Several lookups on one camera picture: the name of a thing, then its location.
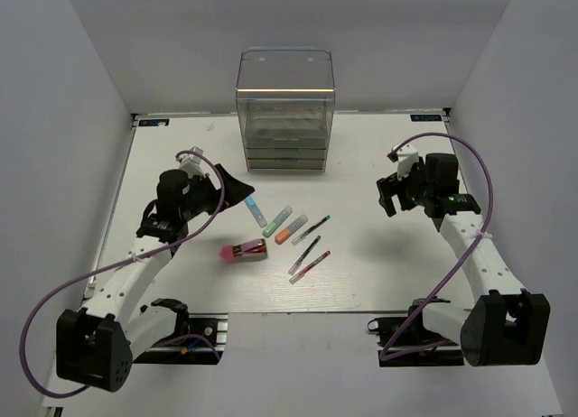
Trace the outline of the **blue capped highlighter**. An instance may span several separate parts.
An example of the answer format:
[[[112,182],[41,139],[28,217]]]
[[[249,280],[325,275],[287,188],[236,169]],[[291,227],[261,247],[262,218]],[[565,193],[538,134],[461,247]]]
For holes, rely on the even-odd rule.
[[[249,209],[250,213],[252,214],[253,218],[255,219],[256,223],[261,228],[265,228],[267,226],[267,220],[263,215],[262,211],[260,210],[260,208],[258,207],[258,205],[256,204],[256,202],[253,200],[253,198],[251,196],[247,196],[244,199],[244,202],[247,208]]]

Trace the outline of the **green capped highlighter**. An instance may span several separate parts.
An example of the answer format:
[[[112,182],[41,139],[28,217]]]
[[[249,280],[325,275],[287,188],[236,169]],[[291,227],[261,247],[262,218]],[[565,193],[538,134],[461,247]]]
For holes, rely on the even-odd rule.
[[[262,236],[269,238],[284,223],[284,221],[293,213],[290,206],[284,207],[273,220],[271,220],[262,231]]]

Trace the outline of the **pink red stationery pack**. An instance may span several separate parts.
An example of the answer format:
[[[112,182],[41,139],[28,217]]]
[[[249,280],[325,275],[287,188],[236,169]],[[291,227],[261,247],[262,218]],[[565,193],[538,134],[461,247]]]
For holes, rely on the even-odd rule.
[[[266,241],[258,238],[239,245],[223,246],[219,257],[227,263],[267,258]]]

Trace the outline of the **orange capped highlighter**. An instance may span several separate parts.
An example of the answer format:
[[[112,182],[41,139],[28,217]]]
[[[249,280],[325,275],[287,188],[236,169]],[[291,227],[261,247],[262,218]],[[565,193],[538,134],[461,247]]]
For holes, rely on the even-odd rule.
[[[305,225],[307,221],[308,217],[302,214],[275,236],[275,242],[278,245],[283,244],[290,236]]]

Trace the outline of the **green gel pen refill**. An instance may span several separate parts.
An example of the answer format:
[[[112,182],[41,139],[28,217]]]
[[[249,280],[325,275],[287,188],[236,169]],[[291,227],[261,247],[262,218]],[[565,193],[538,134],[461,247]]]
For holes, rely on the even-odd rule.
[[[330,215],[325,216],[324,218],[322,218],[320,221],[318,221],[317,223],[315,223],[314,225],[312,225],[311,227],[307,228],[305,231],[303,231],[299,236],[295,237],[292,240],[292,245],[296,246],[297,244],[299,244],[300,242],[302,242],[307,236],[309,236],[313,231],[315,231],[316,229],[318,229],[320,226],[322,226],[324,223],[326,223],[329,219],[331,218]]]

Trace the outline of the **purple gel pen refill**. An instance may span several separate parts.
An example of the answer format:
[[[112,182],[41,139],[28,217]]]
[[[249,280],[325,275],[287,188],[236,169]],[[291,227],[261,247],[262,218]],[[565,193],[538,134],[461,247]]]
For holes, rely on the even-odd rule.
[[[307,248],[304,250],[304,252],[299,256],[299,258],[294,262],[294,264],[292,265],[292,267],[289,269],[288,273],[290,275],[293,275],[294,273],[297,272],[298,268],[302,265],[303,261],[305,260],[305,258],[308,256],[308,254],[315,248],[315,246],[320,242],[321,240],[321,236],[317,236],[316,238],[314,238],[314,240],[307,246]]]

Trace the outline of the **red gel pen refill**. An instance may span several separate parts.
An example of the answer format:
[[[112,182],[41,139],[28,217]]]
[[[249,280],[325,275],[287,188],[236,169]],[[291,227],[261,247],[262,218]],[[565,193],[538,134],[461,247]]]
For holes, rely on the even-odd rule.
[[[311,271],[316,265],[321,263],[325,258],[327,258],[331,254],[331,251],[326,251],[319,257],[317,257],[314,261],[306,265],[302,270],[295,273],[290,279],[290,284],[295,284],[298,282],[303,276],[305,276],[309,271]]]

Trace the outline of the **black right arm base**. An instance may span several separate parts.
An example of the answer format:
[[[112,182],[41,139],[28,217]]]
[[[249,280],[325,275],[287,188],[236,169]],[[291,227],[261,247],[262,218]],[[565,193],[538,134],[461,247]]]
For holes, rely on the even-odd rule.
[[[388,316],[374,318],[368,322],[368,332],[378,338],[378,355],[383,346],[390,340],[396,330],[406,320],[406,316]],[[448,343],[442,347],[433,347],[433,344],[442,341],[443,338],[433,332],[427,331],[417,325],[415,320],[412,326],[405,330],[390,348],[387,355],[392,355],[403,350],[421,346],[427,349],[419,352],[406,354],[401,357],[382,361],[378,358],[380,367],[442,367],[463,366],[464,360],[461,350],[454,343]]]

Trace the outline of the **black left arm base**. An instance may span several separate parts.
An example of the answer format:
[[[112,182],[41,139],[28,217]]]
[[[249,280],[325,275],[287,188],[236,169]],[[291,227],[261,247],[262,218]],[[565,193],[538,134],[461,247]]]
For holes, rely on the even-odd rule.
[[[160,340],[135,360],[138,365],[215,366],[225,350],[227,314],[191,314],[180,335]]]

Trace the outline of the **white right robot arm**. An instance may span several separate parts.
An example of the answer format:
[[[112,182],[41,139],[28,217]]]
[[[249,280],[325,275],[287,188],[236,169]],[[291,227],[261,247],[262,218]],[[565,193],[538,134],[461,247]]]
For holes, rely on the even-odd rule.
[[[396,172],[378,181],[389,216],[421,207],[453,250],[475,303],[464,309],[439,296],[417,299],[407,319],[381,339],[382,362],[456,345],[471,366],[533,366],[542,355],[550,304],[515,277],[489,235],[472,195],[460,191],[458,160],[448,153],[391,153]]]

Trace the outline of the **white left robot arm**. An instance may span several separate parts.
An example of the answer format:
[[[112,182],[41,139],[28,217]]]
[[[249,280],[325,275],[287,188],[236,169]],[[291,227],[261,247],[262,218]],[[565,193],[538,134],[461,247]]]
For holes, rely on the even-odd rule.
[[[109,392],[126,381],[132,364],[158,342],[185,341],[191,333],[188,307],[169,298],[142,302],[155,276],[171,262],[188,223],[237,205],[254,192],[221,165],[216,188],[198,171],[172,169],[159,176],[156,197],[144,209],[135,248],[126,266],[78,310],[65,310],[56,324],[59,378]]]

